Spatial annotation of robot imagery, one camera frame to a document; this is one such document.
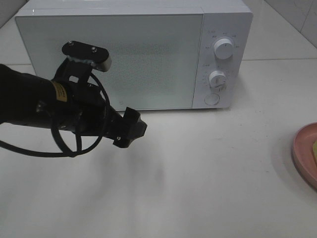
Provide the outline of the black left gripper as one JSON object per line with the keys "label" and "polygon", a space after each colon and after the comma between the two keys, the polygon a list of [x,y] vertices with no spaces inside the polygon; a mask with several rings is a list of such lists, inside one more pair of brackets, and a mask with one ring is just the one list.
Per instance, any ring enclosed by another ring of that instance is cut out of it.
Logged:
{"label": "black left gripper", "polygon": [[119,148],[128,148],[145,135],[147,124],[141,114],[127,107],[122,118],[102,97],[99,86],[72,81],[54,81],[53,85],[58,94],[53,121],[59,130],[78,136],[114,138],[113,145]]}

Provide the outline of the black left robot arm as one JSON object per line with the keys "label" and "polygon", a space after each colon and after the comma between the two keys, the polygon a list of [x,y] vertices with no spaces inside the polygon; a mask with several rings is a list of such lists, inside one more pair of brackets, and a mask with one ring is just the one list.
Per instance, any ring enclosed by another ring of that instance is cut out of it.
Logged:
{"label": "black left robot arm", "polygon": [[64,79],[47,80],[0,66],[0,121],[22,126],[101,136],[127,148],[144,136],[147,124],[138,111],[120,115],[102,97],[100,86]]}

